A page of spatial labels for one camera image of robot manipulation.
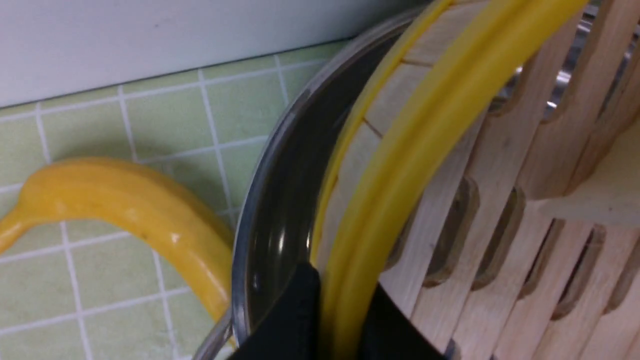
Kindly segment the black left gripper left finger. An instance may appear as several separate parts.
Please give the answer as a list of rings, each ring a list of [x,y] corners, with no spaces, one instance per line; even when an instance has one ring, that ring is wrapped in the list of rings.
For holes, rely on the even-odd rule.
[[[320,276],[300,263],[285,290],[231,360],[314,360],[317,351]]]

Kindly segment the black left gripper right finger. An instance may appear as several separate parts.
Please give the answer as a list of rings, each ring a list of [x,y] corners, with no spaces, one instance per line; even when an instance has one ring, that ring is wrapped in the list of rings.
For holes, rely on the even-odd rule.
[[[378,284],[366,314],[357,360],[459,360],[454,342],[438,350]]]

